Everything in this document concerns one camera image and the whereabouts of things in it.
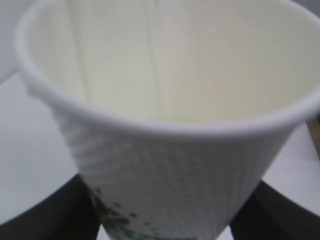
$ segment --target black object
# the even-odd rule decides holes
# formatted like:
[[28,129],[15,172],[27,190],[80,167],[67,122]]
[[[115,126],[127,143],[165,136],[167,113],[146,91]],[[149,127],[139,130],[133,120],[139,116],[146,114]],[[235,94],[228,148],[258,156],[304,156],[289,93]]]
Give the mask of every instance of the black object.
[[[95,240],[100,219],[75,176],[24,214],[0,226],[0,240]],[[318,240],[320,217],[265,182],[230,224],[235,240]]]
[[1,225],[0,240],[47,239],[74,211],[85,190],[80,178],[73,177],[38,205]]

